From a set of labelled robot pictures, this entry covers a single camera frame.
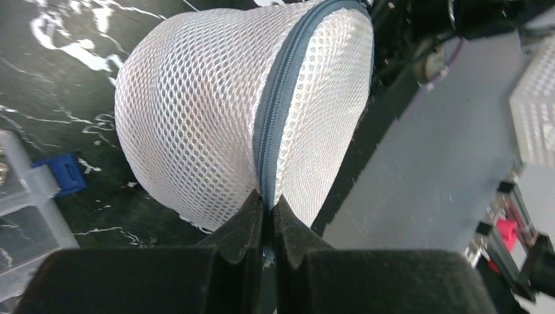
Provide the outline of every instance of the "white mesh basket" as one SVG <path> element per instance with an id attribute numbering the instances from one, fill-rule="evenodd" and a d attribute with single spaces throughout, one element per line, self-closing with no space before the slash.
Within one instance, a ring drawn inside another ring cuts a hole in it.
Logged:
<path id="1" fill-rule="evenodd" d="M 555 167 L 555 37 L 541 44 L 510 107 L 522 161 Z"/>
<path id="2" fill-rule="evenodd" d="M 215 230 L 257 188 L 308 226 L 364 109 L 373 33 L 354 0 L 188 12 L 117 78 L 116 127 L 137 180 Z"/>

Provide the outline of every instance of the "clear plastic organizer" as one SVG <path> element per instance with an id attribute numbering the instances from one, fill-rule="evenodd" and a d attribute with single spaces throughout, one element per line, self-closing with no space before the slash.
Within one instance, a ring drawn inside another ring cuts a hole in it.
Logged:
<path id="1" fill-rule="evenodd" d="M 78 245 L 52 200 L 60 187 L 48 166 L 32 168 L 29 156 L 9 131 L 0 130 L 0 147 L 2 305 L 23 293 L 49 254 Z"/>

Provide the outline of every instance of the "white mesh fabric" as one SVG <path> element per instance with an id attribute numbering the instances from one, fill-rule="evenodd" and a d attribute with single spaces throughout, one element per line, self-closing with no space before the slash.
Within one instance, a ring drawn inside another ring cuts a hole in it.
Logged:
<path id="1" fill-rule="evenodd" d="M 143 188 L 215 230 L 256 187 L 252 130 L 269 68 L 315 3 L 188 12 L 162 22 L 118 74 L 116 129 Z"/>
<path id="2" fill-rule="evenodd" d="M 310 226 L 328 194 L 366 106 L 372 25 L 357 10 L 326 17 L 310 39 L 277 161 L 274 204 L 284 195 Z"/>
<path id="3" fill-rule="evenodd" d="M 215 230 L 258 187 L 252 138 L 264 84 L 290 30 L 319 2 L 184 13 L 137 46 L 117 78 L 116 128 L 154 199 Z M 307 225 L 365 106 L 371 56 L 370 22 L 355 10 L 331 14 L 311 39 L 276 183 Z"/>

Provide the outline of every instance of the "black marble surface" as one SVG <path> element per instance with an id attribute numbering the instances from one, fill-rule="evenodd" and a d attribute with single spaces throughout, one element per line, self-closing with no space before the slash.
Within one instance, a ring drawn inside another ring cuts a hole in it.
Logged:
<path id="1" fill-rule="evenodd" d="M 79 158 L 88 188 L 56 203 L 81 247 L 190 245 L 206 236 L 136 183 L 116 136 L 114 80 L 170 16 L 272 2 L 281 1 L 0 1 L 0 129 L 16 132 L 32 160 Z"/>

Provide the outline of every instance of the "blue plastic clip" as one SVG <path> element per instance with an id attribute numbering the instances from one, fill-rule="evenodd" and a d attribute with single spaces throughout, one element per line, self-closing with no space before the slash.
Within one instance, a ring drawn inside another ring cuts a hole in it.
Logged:
<path id="1" fill-rule="evenodd" d="M 73 154 L 63 154 L 58 157 L 41 160 L 33 163 L 33 167 L 47 165 L 58 185 L 62 189 L 55 197 L 75 193 L 86 188 L 85 180 L 81 175 L 79 164 Z"/>

